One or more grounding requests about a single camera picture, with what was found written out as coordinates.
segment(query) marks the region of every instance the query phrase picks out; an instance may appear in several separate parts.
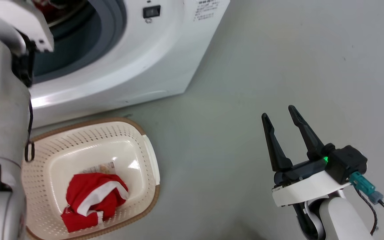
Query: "concrete floor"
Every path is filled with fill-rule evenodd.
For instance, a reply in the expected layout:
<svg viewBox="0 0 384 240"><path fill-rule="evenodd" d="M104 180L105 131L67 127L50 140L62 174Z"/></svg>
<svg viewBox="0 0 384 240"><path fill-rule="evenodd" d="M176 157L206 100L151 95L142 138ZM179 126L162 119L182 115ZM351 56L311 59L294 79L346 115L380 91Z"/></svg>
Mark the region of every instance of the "concrete floor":
<svg viewBox="0 0 384 240"><path fill-rule="evenodd" d="M384 194L384 2L233 0L185 94L105 112L147 132L161 193L147 217L101 239L303 240L293 208L277 208L260 116L293 163L306 148L296 105L324 143L352 144ZM372 214L346 196L371 228ZM376 206L384 239L384 210Z"/></svg>

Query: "laundry basket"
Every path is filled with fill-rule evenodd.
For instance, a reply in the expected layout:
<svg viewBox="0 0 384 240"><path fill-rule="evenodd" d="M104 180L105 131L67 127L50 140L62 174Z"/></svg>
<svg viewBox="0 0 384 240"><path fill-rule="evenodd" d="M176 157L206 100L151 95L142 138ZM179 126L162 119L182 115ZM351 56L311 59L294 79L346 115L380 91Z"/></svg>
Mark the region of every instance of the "laundry basket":
<svg viewBox="0 0 384 240"><path fill-rule="evenodd" d="M33 139L35 159L23 160L27 234L31 239L89 239L133 223L155 206L160 189L158 164L143 129L126 118L80 123ZM74 174L113 162L129 198L103 224L68 233L60 217Z"/></svg>

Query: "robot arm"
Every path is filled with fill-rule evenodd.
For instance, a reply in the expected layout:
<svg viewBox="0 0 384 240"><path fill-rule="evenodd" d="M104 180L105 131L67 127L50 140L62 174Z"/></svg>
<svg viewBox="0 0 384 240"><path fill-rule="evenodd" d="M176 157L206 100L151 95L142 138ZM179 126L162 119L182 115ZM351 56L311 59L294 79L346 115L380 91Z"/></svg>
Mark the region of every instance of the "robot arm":
<svg viewBox="0 0 384 240"><path fill-rule="evenodd" d="M371 240L371 234L342 192L350 185L352 173L366 172L367 159L351 146L335 149L331 143L323 145L297 109L288 109L305 140L309 160L293 166L274 135L268 115L262 115L275 172L272 196L276 205L294 207L300 228L309 240Z"/></svg>
<svg viewBox="0 0 384 240"><path fill-rule="evenodd" d="M26 197L21 183L29 140L28 88L35 51L53 50L40 11L22 1L0 0L0 239L24 236Z"/></svg>

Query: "washing machine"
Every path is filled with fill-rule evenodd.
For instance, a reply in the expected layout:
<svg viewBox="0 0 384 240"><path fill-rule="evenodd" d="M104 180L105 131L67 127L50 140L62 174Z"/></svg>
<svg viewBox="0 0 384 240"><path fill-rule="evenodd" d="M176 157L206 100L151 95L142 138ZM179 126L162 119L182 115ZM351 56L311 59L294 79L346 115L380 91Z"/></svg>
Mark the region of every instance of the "washing machine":
<svg viewBox="0 0 384 240"><path fill-rule="evenodd" d="M230 2L71 1L40 6L55 51L35 57L34 128L183 93Z"/></svg>

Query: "paper tag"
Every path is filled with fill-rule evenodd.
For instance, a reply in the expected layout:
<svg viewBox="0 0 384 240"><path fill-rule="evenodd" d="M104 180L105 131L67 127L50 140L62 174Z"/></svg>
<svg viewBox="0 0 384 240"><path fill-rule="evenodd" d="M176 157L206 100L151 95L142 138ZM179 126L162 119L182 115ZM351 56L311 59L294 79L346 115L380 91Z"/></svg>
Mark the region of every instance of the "paper tag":
<svg viewBox="0 0 384 240"><path fill-rule="evenodd" d="M104 173L104 174L116 174L115 173L115 165L113 162L100 164L94 167L87 168L82 170L81 173Z"/></svg>

